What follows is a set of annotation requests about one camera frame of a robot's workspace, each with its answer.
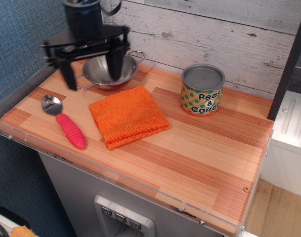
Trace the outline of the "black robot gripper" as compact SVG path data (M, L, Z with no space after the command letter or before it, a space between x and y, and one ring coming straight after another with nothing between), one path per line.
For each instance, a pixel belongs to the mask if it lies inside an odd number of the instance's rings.
M41 42L47 61L58 66L69 89L76 91L72 61L105 55L113 80L121 77L124 55L129 49L127 26L104 25L100 15L67 16L67 27Z

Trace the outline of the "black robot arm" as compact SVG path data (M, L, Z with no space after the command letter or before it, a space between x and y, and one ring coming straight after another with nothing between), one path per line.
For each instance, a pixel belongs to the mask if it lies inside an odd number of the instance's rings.
M124 55L130 48L129 27L105 25L102 13L115 15L117 5L107 12L98 0L64 0L67 27L41 42L47 63L60 70L68 87L76 90L71 63L104 55L113 80L121 76Z

